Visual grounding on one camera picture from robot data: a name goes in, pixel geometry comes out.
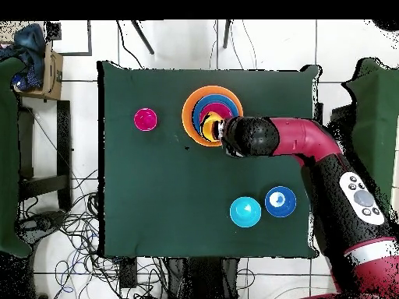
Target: orange bowl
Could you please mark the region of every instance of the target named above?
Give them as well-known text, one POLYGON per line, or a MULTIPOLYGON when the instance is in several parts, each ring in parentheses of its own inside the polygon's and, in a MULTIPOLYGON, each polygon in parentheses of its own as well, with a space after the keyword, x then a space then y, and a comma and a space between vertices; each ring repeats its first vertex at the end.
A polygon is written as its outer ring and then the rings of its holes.
POLYGON ((206 141, 200 134, 198 134, 194 128, 194 125, 192 124, 192 112, 194 111, 196 103, 209 94, 221 94, 230 98, 237 106, 238 115, 243 116, 242 105, 240 104, 238 98, 230 90, 220 86, 205 86, 194 91, 184 103, 182 110, 183 127, 186 133, 201 146, 221 146, 220 141, 206 141))

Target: table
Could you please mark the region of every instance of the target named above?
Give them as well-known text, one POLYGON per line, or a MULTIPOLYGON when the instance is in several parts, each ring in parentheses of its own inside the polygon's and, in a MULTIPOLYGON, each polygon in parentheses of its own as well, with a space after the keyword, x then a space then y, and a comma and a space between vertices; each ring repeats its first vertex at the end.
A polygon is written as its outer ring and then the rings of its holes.
POLYGON ((99 86, 104 84, 104 91, 99 89, 100 117, 104 112, 99 178, 104 178, 106 256, 316 256, 308 246, 309 201, 295 160, 236 160, 221 148, 200 146, 185 133, 181 111, 194 90, 218 85, 235 93, 244 115, 311 118, 319 67, 302 72, 128 70, 99 62, 98 70, 99 86), (133 124, 142 107, 157 112, 158 125, 151 132, 133 124), (296 194, 297 207, 287 218, 274 218, 264 208, 264 197, 275 185, 296 194), (263 205, 260 222, 247 229, 229 217, 231 203, 243 195, 263 205))

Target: pink cup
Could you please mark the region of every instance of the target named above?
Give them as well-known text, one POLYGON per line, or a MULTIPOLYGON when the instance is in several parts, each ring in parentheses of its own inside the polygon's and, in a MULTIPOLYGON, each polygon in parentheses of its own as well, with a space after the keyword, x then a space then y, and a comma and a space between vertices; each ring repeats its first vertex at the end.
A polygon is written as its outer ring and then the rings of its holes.
POLYGON ((134 115, 134 125, 140 131, 151 131, 157 126, 157 114, 148 107, 140 109, 134 115))

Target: blue cloth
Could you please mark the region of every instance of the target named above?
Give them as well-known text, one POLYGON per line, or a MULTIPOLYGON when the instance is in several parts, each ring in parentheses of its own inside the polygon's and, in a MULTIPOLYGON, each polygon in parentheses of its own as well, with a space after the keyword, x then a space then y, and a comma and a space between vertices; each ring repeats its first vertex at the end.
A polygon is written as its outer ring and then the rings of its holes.
POLYGON ((46 42, 39 24, 30 24, 14 35, 14 44, 0 49, 0 60, 18 58, 25 68, 12 78, 19 90, 28 91, 43 86, 44 50, 46 42))

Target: metal stand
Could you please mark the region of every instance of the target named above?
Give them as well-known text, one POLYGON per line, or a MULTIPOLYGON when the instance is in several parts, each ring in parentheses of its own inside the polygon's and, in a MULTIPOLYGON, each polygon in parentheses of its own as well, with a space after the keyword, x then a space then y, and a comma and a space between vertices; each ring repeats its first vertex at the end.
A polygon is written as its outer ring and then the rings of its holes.
POLYGON ((228 33, 230 32, 231 19, 226 19, 226 25, 224 26, 224 39, 223 39, 223 48, 226 49, 228 47, 228 33))
POLYGON ((136 20, 131 21, 134 28, 136 29, 137 33, 139 34, 141 40, 143 41, 143 43, 146 45, 148 51, 150 52, 151 55, 154 55, 154 50, 151 47, 150 43, 148 42, 148 40, 146 39, 146 37, 144 36, 143 31, 140 29, 139 24, 137 23, 136 20))

